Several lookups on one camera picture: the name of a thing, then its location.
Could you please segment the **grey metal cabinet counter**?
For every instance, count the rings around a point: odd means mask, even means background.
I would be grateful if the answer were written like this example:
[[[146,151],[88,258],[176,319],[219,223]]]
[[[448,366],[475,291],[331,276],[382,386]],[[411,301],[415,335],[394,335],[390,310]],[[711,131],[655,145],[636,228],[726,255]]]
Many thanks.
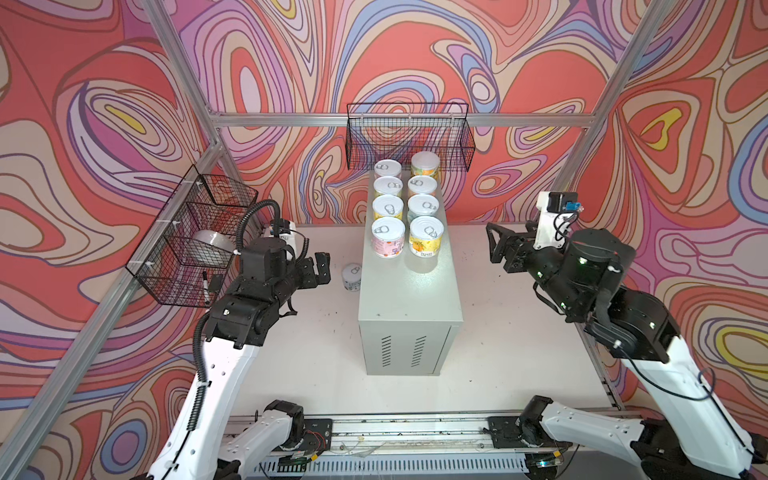
[[[464,322],[450,234],[434,256],[415,254],[405,235],[401,253],[384,258],[373,222],[369,207],[358,310],[366,373],[438,375]]]

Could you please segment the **orange green lidded can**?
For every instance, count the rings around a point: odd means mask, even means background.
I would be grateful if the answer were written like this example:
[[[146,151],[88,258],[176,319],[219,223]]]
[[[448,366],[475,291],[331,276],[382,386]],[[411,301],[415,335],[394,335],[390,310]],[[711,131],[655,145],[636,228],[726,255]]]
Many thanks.
[[[441,164],[440,157],[431,151],[419,151],[411,157],[411,175],[435,178]]]

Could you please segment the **pink labelled can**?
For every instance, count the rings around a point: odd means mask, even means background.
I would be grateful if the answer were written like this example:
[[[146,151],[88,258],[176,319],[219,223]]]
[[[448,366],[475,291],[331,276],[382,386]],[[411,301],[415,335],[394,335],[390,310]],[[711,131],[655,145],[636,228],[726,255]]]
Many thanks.
[[[376,177],[391,176],[399,178],[402,174],[402,165],[396,160],[383,159],[375,163],[373,171]]]

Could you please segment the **white grey can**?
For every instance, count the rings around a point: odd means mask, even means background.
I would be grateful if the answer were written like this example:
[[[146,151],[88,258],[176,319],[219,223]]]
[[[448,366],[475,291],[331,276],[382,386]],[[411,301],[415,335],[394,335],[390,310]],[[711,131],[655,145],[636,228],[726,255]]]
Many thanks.
[[[396,217],[381,217],[371,227],[372,247],[376,255],[390,259],[399,256],[403,250],[405,225]]]

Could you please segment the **teal can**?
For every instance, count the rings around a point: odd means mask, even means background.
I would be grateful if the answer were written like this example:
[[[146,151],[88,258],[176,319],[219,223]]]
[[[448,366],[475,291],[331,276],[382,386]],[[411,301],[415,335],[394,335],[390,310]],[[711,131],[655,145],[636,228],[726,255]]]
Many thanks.
[[[408,219],[412,221],[422,216],[435,216],[440,208],[440,203],[433,195],[415,194],[408,199],[407,207]]]

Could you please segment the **green circuit board left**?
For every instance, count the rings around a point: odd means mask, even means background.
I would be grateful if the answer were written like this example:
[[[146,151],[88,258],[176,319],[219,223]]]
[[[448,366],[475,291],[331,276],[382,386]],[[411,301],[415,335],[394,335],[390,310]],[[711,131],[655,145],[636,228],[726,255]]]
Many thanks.
[[[309,464],[317,460],[319,455],[313,453],[308,456],[284,456],[278,460],[278,466],[287,470],[305,470]]]

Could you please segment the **green circuit board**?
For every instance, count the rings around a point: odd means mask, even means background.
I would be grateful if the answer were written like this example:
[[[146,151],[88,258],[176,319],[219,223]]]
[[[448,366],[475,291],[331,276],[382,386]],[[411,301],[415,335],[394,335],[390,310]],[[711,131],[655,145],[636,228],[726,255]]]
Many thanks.
[[[525,462],[529,470],[557,469],[564,461],[564,456],[559,451],[527,454]]]
[[[313,453],[308,456],[284,456],[278,460],[278,466],[287,470],[305,470],[309,464],[317,460],[319,455]]]

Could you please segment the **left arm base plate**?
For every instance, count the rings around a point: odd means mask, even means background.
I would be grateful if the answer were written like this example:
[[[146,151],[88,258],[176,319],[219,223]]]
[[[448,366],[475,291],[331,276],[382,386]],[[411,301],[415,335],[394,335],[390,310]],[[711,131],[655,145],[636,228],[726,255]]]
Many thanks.
[[[331,418],[289,417],[286,440],[271,451],[271,455],[310,457],[320,455],[332,446],[333,420]]]

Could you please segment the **green labelled can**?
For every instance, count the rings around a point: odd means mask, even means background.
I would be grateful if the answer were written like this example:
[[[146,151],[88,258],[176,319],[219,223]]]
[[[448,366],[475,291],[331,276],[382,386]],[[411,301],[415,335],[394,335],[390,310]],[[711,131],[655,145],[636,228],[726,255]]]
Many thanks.
[[[381,176],[374,180],[373,189],[376,197],[384,195],[401,197],[403,182],[400,178],[395,176]]]

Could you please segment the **yellow can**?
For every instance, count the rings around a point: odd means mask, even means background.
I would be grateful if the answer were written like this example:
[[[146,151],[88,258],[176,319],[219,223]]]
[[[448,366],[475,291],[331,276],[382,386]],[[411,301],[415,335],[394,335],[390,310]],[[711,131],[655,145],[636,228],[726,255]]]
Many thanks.
[[[380,218],[402,219],[403,208],[403,200],[396,195],[384,194],[377,196],[372,201],[372,209],[375,220]]]
[[[432,216],[415,218],[409,227],[409,247],[411,252],[420,258],[431,258],[438,255],[442,236],[445,232],[443,223]]]

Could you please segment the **white tape roll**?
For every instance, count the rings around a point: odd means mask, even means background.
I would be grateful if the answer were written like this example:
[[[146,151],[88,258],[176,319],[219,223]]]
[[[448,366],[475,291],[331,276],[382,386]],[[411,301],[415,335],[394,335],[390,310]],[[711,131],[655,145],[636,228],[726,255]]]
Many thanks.
[[[229,253],[236,249],[229,236],[214,230],[199,230],[193,235],[193,239]]]

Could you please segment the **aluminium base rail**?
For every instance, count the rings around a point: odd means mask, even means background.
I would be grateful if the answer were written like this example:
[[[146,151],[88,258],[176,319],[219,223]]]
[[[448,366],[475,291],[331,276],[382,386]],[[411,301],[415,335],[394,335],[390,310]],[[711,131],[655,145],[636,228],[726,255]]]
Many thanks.
[[[208,475],[219,461],[236,461],[240,465],[256,463],[268,456],[288,436],[289,417],[304,417],[294,404],[281,403],[264,411],[254,424],[229,442],[224,441],[227,423],[224,417],[199,416],[194,429],[185,422],[178,423],[155,461],[156,467],[171,471],[186,468],[189,476]],[[544,408],[527,409],[518,415],[538,425],[542,445],[534,448],[509,448],[525,452],[553,452],[556,449],[583,445],[593,450],[637,463],[639,457],[633,443],[645,430],[640,419],[597,415],[568,408],[560,403]],[[331,434],[331,450],[340,450],[341,441],[349,438],[360,448],[414,448],[457,450],[491,442],[487,420],[469,418],[382,417],[344,418],[336,421],[337,431]]]

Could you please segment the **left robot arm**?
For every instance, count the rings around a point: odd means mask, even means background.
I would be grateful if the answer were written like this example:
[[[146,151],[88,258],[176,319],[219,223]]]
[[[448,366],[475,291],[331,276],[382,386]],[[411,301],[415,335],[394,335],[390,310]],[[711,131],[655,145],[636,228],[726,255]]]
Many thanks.
[[[301,406],[276,400],[229,443],[225,429],[246,374],[276,323],[296,315],[291,298],[331,280],[330,256],[296,248],[278,202],[253,203],[235,231],[240,273],[197,321],[192,353],[196,379],[179,418],[146,479],[246,479],[280,447],[305,436]]]

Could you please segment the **orange red labelled can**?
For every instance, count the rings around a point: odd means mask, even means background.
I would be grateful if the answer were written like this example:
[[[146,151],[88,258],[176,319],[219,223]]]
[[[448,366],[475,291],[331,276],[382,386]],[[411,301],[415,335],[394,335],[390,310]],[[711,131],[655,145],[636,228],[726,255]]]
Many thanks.
[[[437,188],[437,180],[429,175],[415,175],[407,182],[409,197],[419,194],[433,195]]]

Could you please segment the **black marker pen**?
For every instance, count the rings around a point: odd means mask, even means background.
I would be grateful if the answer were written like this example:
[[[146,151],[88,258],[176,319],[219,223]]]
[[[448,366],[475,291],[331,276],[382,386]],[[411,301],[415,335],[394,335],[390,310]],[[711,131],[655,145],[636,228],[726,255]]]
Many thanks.
[[[209,282],[208,282],[208,274],[207,271],[203,270],[201,274],[201,281],[202,281],[202,292],[203,292],[203,300],[204,305],[210,305],[210,293],[209,293]]]

